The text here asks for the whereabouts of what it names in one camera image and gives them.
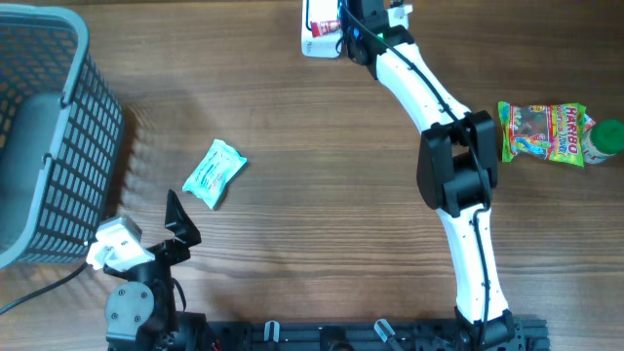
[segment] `table surface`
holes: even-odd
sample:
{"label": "table surface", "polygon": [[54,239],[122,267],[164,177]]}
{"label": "table surface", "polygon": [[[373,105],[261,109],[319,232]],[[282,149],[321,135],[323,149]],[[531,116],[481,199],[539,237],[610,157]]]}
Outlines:
{"label": "table surface", "polygon": [[[416,186],[418,132],[364,67],[301,54],[299,1],[81,2],[47,3],[84,17],[124,109],[109,212],[131,215],[151,245],[171,237],[166,195],[178,191],[204,240],[173,269],[188,310],[254,322],[452,317],[447,238]],[[579,101],[621,120],[616,4],[421,0],[410,31],[473,110]],[[250,164],[214,212],[180,190],[215,138]],[[515,314],[548,320],[553,350],[624,343],[623,159],[499,164],[500,282]],[[74,268],[4,270],[0,303]],[[0,348],[104,349],[103,307],[121,283],[89,269],[0,318]]]}

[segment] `black bracket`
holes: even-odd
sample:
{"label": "black bracket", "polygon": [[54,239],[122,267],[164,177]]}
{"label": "black bracket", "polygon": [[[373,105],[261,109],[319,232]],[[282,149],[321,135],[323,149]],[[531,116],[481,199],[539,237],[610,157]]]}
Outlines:
{"label": "black bracket", "polygon": [[461,210],[491,198],[491,194],[484,193],[470,152],[452,155],[454,145],[467,146],[461,129],[468,132],[476,148],[488,179],[487,192],[491,192],[498,182],[495,125],[486,111],[469,113],[446,125],[434,124],[423,132],[416,173],[420,194],[431,209],[443,209],[453,217],[458,217]]}

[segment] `basket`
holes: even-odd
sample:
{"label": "basket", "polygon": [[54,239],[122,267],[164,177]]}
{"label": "basket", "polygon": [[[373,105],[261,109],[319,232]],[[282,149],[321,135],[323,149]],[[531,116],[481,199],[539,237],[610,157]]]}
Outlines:
{"label": "basket", "polygon": [[124,131],[62,8],[0,5],[0,268],[70,263],[96,234]]}

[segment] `plastic bottle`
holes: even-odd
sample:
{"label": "plastic bottle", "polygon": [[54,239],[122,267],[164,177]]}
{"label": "plastic bottle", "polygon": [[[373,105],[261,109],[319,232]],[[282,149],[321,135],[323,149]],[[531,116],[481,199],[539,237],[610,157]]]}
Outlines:
{"label": "plastic bottle", "polygon": [[624,150],[624,124],[605,120],[583,134],[581,139],[585,163],[598,164]]}

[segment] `candy bag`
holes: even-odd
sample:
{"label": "candy bag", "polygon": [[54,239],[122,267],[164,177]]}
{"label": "candy bag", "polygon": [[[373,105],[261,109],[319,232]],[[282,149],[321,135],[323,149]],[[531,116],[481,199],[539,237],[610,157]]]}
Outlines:
{"label": "candy bag", "polygon": [[580,103],[519,107],[498,103],[503,127],[503,162],[522,153],[583,167],[581,137],[585,106]]}
{"label": "candy bag", "polygon": [[246,163],[247,159],[232,146],[215,139],[204,160],[182,186],[182,191],[192,192],[214,210],[225,185]]}

